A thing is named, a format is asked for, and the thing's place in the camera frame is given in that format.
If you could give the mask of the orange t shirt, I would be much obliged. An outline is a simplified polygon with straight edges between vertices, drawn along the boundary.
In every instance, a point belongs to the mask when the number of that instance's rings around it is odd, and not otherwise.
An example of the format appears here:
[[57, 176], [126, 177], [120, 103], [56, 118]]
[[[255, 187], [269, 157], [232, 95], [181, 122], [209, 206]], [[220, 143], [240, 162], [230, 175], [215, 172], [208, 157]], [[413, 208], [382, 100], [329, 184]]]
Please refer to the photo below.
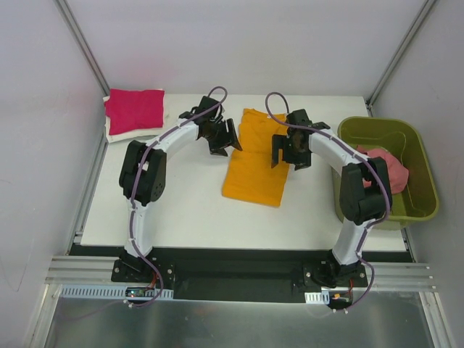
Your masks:
[[229, 199], [279, 207], [289, 172], [280, 162], [272, 167], [272, 137], [286, 135], [287, 127], [268, 114], [244, 109], [239, 124], [239, 143], [234, 150], [225, 176], [222, 195]]

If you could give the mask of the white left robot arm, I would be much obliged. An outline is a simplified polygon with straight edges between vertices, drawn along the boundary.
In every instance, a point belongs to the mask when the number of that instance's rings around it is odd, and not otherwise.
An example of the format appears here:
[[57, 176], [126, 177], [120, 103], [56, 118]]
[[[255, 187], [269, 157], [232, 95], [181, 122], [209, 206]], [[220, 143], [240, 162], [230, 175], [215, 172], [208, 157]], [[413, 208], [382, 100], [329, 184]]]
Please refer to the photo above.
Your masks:
[[149, 216], [166, 187], [167, 161], [183, 147], [206, 139], [211, 155], [226, 157], [226, 149], [241, 150], [232, 119], [223, 117], [223, 102], [210, 95], [179, 115], [177, 123], [148, 141], [131, 141], [126, 149], [119, 186], [129, 210], [128, 237], [114, 263], [113, 282], [146, 282], [160, 278], [150, 254], [153, 233]]

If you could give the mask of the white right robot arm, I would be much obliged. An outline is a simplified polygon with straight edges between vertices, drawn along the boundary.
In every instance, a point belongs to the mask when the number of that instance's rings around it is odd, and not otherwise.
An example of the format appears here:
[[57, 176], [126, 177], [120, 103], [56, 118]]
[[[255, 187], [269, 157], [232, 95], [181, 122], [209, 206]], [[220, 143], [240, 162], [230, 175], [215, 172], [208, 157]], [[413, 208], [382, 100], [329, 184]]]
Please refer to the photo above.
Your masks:
[[368, 232], [390, 213], [392, 193], [386, 161], [354, 150], [324, 122], [310, 121], [303, 109], [288, 113], [284, 125], [287, 133], [272, 137], [272, 167], [285, 162], [295, 170], [305, 169], [316, 154], [340, 176], [343, 225], [326, 261], [311, 272], [311, 279], [328, 288], [343, 286], [363, 268]]

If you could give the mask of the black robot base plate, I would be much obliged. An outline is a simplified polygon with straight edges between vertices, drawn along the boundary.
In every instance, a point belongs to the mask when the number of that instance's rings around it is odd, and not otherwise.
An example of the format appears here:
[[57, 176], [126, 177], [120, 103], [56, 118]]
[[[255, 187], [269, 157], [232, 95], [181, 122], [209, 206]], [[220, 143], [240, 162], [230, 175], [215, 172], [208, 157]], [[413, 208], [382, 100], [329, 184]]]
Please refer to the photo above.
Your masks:
[[365, 267], [337, 266], [327, 251], [154, 248], [145, 258], [126, 251], [115, 260], [111, 280], [150, 283], [175, 299], [300, 303], [323, 287], [361, 289]]

